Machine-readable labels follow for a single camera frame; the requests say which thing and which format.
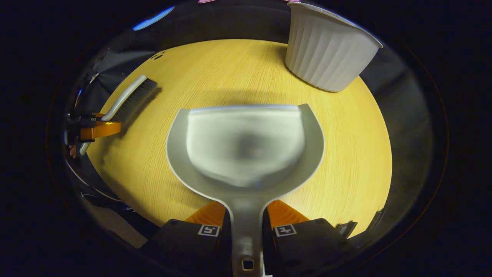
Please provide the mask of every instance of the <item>gray dustpan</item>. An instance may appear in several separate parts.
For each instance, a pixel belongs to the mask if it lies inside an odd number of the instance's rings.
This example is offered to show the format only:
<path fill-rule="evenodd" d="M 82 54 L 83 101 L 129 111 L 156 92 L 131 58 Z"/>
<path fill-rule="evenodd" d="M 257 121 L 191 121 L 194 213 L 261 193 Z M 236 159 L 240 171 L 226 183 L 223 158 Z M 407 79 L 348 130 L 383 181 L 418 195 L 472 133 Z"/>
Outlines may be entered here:
<path fill-rule="evenodd" d="M 308 104 L 180 109 L 166 144 L 176 177 L 228 209 L 235 277 L 262 276 L 263 211 L 309 180 L 323 153 Z"/>

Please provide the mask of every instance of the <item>white ceramic bowl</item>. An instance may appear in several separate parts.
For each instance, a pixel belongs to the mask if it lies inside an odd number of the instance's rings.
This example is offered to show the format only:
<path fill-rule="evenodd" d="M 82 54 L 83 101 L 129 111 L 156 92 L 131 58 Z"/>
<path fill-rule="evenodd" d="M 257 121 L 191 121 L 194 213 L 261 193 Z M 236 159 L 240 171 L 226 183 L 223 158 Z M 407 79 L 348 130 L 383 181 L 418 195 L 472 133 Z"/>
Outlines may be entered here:
<path fill-rule="evenodd" d="M 320 89 L 345 89 L 383 45 L 349 20 L 322 8 L 289 3 L 290 35 L 285 63 Z"/>

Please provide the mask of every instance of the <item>wooden tabletop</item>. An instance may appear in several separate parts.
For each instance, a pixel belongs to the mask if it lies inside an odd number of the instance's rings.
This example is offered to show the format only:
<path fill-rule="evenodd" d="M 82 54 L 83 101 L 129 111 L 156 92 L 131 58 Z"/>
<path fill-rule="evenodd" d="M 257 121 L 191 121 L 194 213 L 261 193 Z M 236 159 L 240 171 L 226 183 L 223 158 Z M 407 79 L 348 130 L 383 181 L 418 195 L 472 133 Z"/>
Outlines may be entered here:
<path fill-rule="evenodd" d="M 181 184 L 167 163 L 166 137 L 180 108 L 308 103 L 323 127 L 325 156 L 314 177 L 281 200 L 333 226 L 358 222 L 352 236 L 363 232 L 390 188 L 391 149 L 381 112 L 360 77 L 338 93 L 317 89 L 287 69 L 286 50 L 283 43 L 224 39 L 160 51 L 130 74 L 101 110 L 107 112 L 141 74 L 161 90 L 124 135 L 91 144 L 95 169 L 153 223 L 184 220 L 210 200 Z"/>

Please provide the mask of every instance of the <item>hand brush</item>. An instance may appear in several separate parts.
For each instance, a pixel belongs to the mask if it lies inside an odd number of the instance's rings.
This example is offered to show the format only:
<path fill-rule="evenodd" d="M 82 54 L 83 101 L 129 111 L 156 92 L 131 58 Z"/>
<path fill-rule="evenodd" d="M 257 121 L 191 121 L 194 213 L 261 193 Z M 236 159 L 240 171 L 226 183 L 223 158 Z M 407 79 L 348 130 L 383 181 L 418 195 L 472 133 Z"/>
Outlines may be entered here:
<path fill-rule="evenodd" d="M 111 109 L 101 118 L 101 121 L 119 121 L 123 124 L 138 111 L 157 87 L 157 83 L 145 75 L 138 77 L 113 104 Z M 85 155 L 91 143 L 85 142 L 80 147 L 80 154 Z"/>

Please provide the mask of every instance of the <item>black background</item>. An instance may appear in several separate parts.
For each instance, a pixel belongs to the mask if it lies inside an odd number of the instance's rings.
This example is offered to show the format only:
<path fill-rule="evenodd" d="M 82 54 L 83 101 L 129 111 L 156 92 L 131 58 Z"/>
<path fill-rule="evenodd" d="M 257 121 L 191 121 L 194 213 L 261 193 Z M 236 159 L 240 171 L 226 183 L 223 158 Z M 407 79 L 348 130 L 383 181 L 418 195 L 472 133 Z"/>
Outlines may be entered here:
<path fill-rule="evenodd" d="M 95 54 L 119 28 L 138 23 L 169 1 L 30 1 L 3 8 L 2 276 L 150 275 L 137 258 L 73 214 L 58 196 L 45 152 L 51 97 L 68 69 Z M 427 212 L 354 275 L 490 273 L 492 118 L 488 68 L 490 5 L 471 1 L 353 1 L 334 5 L 370 17 L 398 37 L 435 79 L 447 109 L 451 148 L 443 183 Z"/>

